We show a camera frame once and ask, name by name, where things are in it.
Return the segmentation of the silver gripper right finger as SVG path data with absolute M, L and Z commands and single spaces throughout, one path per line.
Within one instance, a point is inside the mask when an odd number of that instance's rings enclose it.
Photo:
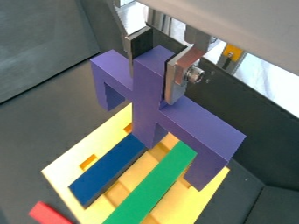
M 184 95 L 187 83 L 198 83 L 204 72 L 195 62 L 210 50 L 211 35 L 186 26 L 184 40 L 191 44 L 167 61 L 164 76 L 164 101 L 174 105 Z

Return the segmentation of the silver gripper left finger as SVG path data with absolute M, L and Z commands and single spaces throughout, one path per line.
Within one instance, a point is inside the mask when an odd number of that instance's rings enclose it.
M 130 73 L 134 73 L 134 58 L 154 48 L 154 30 L 146 25 L 147 7 L 136 0 L 108 0 L 127 53 Z

